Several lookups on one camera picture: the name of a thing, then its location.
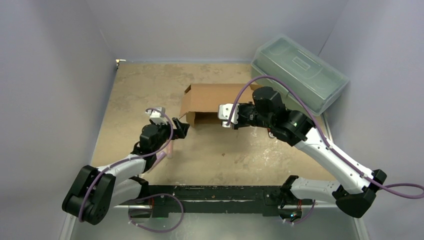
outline tan floor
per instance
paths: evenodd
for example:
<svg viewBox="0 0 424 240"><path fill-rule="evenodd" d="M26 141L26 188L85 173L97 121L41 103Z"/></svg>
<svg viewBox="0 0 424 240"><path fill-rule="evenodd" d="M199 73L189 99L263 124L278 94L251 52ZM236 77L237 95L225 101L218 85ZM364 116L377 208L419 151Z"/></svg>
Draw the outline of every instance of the tan floor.
<svg viewBox="0 0 424 240"><path fill-rule="evenodd" d="M249 64L121 64L92 165L107 165L130 153L149 123L146 108L165 107L169 117L177 117L189 84L249 79ZM173 158L143 178L157 185L281 185L289 175L334 179L303 152L268 138L265 129L199 125L190 128L186 139L174 142Z"/></svg>

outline open cardboard box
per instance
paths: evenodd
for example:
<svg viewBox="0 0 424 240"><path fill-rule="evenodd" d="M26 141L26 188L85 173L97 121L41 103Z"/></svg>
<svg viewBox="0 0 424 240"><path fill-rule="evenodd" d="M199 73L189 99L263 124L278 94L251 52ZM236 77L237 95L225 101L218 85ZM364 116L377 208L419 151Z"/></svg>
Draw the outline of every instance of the open cardboard box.
<svg viewBox="0 0 424 240"><path fill-rule="evenodd" d="M218 110L221 104L234 103L243 83L193 83L182 97L180 117L185 115L192 127L198 124L221 124ZM241 95L238 103L253 102L252 93L260 85L251 84Z"/></svg>

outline purple cable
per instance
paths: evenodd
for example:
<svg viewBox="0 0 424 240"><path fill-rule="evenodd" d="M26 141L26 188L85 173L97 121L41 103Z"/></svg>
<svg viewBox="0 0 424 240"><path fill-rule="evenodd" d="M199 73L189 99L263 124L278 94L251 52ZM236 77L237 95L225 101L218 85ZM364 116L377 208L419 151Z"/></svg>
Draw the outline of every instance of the purple cable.
<svg viewBox="0 0 424 240"><path fill-rule="evenodd" d="M280 85L282 85L283 87L285 87L290 93L291 95L300 103L300 105L302 105L302 107L306 110L307 114L310 116L310 118L312 119L313 123L315 124L316 129L318 130L319 135L321 136L322 141L325 143L325 145L331 150L332 153L334 153L337 157L339 157L345 164L347 164L349 167L351 167L353 170L355 170L362 178L365 178L366 180L368 180L370 183L376 185L377 187L391 193L394 195L397 195L399 197L402 198L406 198L406 199L422 199L424 198L424 186L421 186L419 184L415 184L415 183L396 183L396 184L391 184L391 185L387 185L387 186L383 186L380 183L376 182L374 179L365 176L365 174L359 170L355 165L353 165L351 162L349 162L346 158L344 158L340 153L338 153L334 148L331 147L330 143L327 141L326 136L323 133L323 130L320 128L320 125L317 121L317 119L314 117L314 115L311 113L311 111L309 110L309 108L304 104L304 102L300 99L300 97L289 87L287 86L287 84L285 84L284 82L282 82L281 80L279 80L278 78L274 77L274 76L268 76L268 75L263 75L263 76L257 76L255 78L253 78L252 80L248 81L246 83L245 86L243 86L243 88L240 90L240 92L238 93L237 97L234 100L234 104L232 105L231 108L231 112L229 114L228 119L231 119L233 117L233 113L234 113L234 109L236 108L236 104L239 102L240 97L242 96L243 92L246 90L246 88L252 84L253 82L259 80L259 79L271 79L276 81L277 83L279 83ZM395 190L392 190L390 188L393 187L414 187L414 188L418 188L421 189L423 191L423 193L419 194L419 195L409 195L409 194L404 194Z"/></svg>
<svg viewBox="0 0 424 240"><path fill-rule="evenodd" d="M165 142L165 144L164 144L161 148L159 148L158 150L156 150L156 151L154 151L154 152L151 152L151 153L148 153L148 154L144 154L144 155L140 155L140 156L131 157L131 159L130 159L130 158L124 158L124 159L122 159L122 160L119 160L119 161L117 161L117 162L112 163L110 166L108 166L108 167L106 167L105 169L103 169L103 170L102 170L102 171L101 171L101 172L100 172L100 173L99 173L99 174L98 174L98 175L94 178L94 181L91 183L90 187L87 189L87 193L85 193L84 199L82 200L81 208L79 209L79 213L78 213L78 220L79 220L79 222L80 222L80 223L84 222L84 221L83 221L83 213L84 213L84 206L86 205L87 199L89 198L90 193L91 193L91 191L93 190L94 186L97 184L97 182L98 182L98 181L99 181L99 179L102 177L102 175L103 175L103 174L105 174L105 172L109 171L109 170L110 170L110 169L112 169L113 167L116 167L117 165L120 165L120 164L126 163L126 162L128 162L128 161L130 161L130 160L142 159L142 158L145 158L145 157L153 156L153 155L155 155L155 154L159 153L160 151L164 150L164 149L167 147L167 145L168 145L168 144L170 144L170 142L171 142L171 140L172 140L172 136L174 135L174 127L173 127L173 124L172 124L171 119L170 119L170 118L169 118L169 117L168 117L168 116L167 116L164 112L159 111L159 110L158 110L158 109L156 109L156 108L151 108L151 107L149 107L149 108L147 108L147 109L146 109L146 112L147 112L148 110L156 111L156 112L160 113L161 115L163 115L163 116L166 118L166 120L168 120L169 126L170 126L170 128L171 128L171 132L170 132L170 135L169 135L168 141L166 141L166 142Z"/></svg>
<svg viewBox="0 0 424 240"><path fill-rule="evenodd" d="M297 225L304 222L307 218L309 218L314 208L315 208L315 200L312 200L312 206L310 207L310 210L306 213L304 217L302 217L299 221L293 222L293 224Z"/></svg>
<svg viewBox="0 0 424 240"><path fill-rule="evenodd" d="M147 230L149 232L157 233L157 234L168 233L168 232L171 232L172 230L176 229L181 224L181 222L183 221L183 217L184 217L183 204L181 203L180 200L178 200L178 198L176 198L175 196L168 194L168 193L159 193L159 194L153 194L151 196L135 199L134 201L144 201L144 200L151 199L151 198L154 198L154 197L159 197L159 196L167 196L167 197L173 198L178 203L179 207L181 208L181 217L179 218L178 222L173 227L166 229L166 230L156 230L156 229L151 229L151 228L145 227L143 225L139 225L138 223L133 221L133 219L131 218L130 211L128 211L129 222L132 223L136 227L139 227L141 229Z"/></svg>
<svg viewBox="0 0 424 240"><path fill-rule="evenodd" d="M154 161L153 165L149 170L147 170L146 173L150 173L152 169L154 169L165 157L167 156L167 153L164 151L161 151L159 155L156 157L156 161Z"/></svg>

